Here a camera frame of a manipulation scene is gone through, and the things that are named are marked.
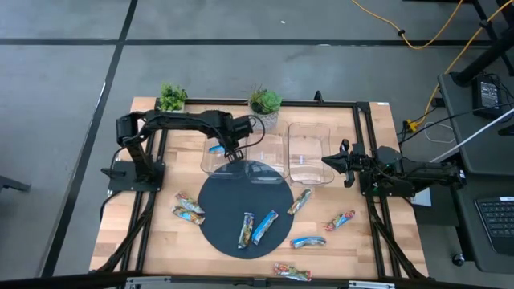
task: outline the small succulent plant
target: small succulent plant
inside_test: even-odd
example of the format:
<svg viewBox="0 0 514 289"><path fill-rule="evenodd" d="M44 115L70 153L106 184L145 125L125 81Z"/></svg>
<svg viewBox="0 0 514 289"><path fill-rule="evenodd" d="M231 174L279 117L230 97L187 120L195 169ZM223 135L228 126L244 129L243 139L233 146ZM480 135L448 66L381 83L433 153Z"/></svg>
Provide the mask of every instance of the small succulent plant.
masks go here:
<svg viewBox="0 0 514 289"><path fill-rule="evenodd" d="M161 98L159 99L159 109L162 112L170 112L182 109L184 101L186 101L186 90L180 86L173 86L170 83L161 85Z"/></svg>
<svg viewBox="0 0 514 289"><path fill-rule="evenodd" d="M281 104L282 97L267 89L257 89L250 96L250 107L258 114L267 115L278 112Z"/></svg>

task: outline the gray floor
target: gray floor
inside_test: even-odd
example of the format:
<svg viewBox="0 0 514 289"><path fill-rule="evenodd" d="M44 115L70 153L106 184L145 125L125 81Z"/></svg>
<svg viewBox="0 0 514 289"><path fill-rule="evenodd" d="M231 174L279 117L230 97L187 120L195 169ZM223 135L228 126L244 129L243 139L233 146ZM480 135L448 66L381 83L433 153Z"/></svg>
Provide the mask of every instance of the gray floor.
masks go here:
<svg viewBox="0 0 514 289"><path fill-rule="evenodd" d="M401 0L361 3L393 19L411 39L430 38L455 7ZM4 0L2 4L0 38L117 39L129 0L52 0L45 5L36 0ZM492 10L494 5L486 5L488 13ZM468 39L477 23L473 9L465 6L443 39ZM504 26L501 21L496 24ZM397 38L387 24L364 14L349 0L139 1L128 37ZM470 49L455 70L482 51ZM4 190L0 196L0 279L37 274L113 52L112 46L0 46L0 120L4 123L0 174L33 185L29 194ZM181 84L192 98L245 98L253 85L262 84L285 99L310 100L319 89L326 100L390 102L399 131L402 120L422 114L437 74L458 53L459 48L448 47L424 51L405 47L124 47L55 273L88 269L98 210L108 184L100 168L108 165L116 149L114 120L129 110L134 96L157 96L163 81ZM502 63L488 70L506 75ZM444 116L440 110L428 120ZM450 140L452 133L435 128L430 136ZM407 143L404 152L413 159L430 160L451 146L431 143L421 135ZM420 226L419 231L432 277L496 287L509 287L514 281L509 275L481 273L473 263L453 266L450 256L459 251L459 244L451 228Z"/></svg>

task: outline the keyboard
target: keyboard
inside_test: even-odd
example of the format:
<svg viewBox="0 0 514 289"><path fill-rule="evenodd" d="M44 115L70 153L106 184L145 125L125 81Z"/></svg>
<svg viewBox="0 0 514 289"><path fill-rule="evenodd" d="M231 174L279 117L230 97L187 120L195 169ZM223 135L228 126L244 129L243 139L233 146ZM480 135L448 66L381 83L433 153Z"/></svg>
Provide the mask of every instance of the keyboard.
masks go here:
<svg viewBox="0 0 514 289"><path fill-rule="evenodd" d="M514 256L514 197L475 200L493 250Z"/></svg>

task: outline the clear plastic bin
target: clear plastic bin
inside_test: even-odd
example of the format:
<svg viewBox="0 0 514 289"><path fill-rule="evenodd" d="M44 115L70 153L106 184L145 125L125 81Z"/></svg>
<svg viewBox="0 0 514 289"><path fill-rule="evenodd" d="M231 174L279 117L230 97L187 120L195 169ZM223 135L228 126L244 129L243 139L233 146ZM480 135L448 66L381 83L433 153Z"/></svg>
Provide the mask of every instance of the clear plastic bin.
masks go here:
<svg viewBox="0 0 514 289"><path fill-rule="evenodd" d="M333 181L332 168L321 161L330 155L330 127L326 124L293 123L289 126L289 172L292 184L326 185Z"/></svg>
<svg viewBox="0 0 514 289"><path fill-rule="evenodd" d="M247 143L247 139L239 140L239 145L243 146ZM238 161L234 164L230 164L225 153L220 151L211 152L210 149L219 146L216 138L206 139L203 144L203 158L200 164L202 171L209 174L210 177L219 178L240 178L245 173L245 162ZM243 155L246 158L247 151L243 149Z"/></svg>
<svg viewBox="0 0 514 289"><path fill-rule="evenodd" d="M288 177L288 129L287 122L278 120L275 127L266 130L260 143L247 149L246 174L251 182L279 184ZM248 144L260 140L262 135L262 129L254 128L247 138Z"/></svg>

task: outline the black circular mat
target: black circular mat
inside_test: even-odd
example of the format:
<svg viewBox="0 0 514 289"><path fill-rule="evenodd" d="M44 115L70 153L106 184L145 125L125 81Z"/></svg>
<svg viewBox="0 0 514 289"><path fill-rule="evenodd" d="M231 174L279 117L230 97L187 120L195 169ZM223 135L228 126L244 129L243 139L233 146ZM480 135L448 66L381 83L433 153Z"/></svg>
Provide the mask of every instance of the black circular mat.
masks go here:
<svg viewBox="0 0 514 289"><path fill-rule="evenodd" d="M245 161L229 164L227 168L241 171ZM280 176L265 164L267 174ZM293 216L287 213L293 203L292 193L287 182L279 184L255 184L244 175L237 179L209 177L203 184L198 203L205 213L205 221L200 226L207 241L222 253L236 258L258 258L272 252L288 236ZM243 227L245 212L254 214L252 233L268 213L274 210L279 217L273 222L259 245L251 240L244 249L238 249L239 234Z"/></svg>

